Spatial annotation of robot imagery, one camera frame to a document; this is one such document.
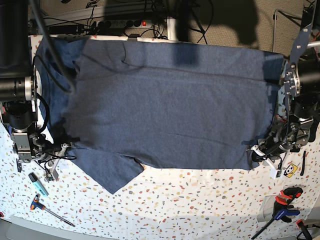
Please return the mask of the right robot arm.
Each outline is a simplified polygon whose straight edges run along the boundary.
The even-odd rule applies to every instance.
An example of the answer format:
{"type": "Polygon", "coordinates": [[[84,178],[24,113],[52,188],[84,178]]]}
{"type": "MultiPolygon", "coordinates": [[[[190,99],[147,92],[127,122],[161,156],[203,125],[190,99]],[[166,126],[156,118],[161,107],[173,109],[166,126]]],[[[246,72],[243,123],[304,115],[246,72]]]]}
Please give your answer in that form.
{"type": "Polygon", "coordinates": [[[13,141],[17,170],[23,163],[35,162],[44,170],[45,179],[59,179],[56,167],[61,159],[73,160],[65,155],[72,142],[53,144],[46,140],[43,131],[50,119],[50,109],[37,92],[35,60],[31,56],[28,6],[32,6],[37,26],[43,33],[57,68],[66,78],[63,87],[51,74],[53,82],[63,93],[71,95],[76,88],[62,59],[56,51],[45,26],[38,0],[2,0],[0,2],[0,121],[7,128],[13,141]]]}

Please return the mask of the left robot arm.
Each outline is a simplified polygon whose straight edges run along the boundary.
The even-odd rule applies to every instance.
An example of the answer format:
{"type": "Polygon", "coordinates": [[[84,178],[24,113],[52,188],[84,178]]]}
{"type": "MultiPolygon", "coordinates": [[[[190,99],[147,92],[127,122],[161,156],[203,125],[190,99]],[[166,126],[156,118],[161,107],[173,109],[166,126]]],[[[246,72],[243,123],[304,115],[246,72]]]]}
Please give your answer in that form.
{"type": "Polygon", "coordinates": [[[271,129],[251,147],[252,159],[270,166],[270,177],[286,173],[289,153],[316,139],[320,123],[320,2],[314,0],[299,17],[300,32],[280,77],[278,100],[284,114],[275,114],[271,129]]]}

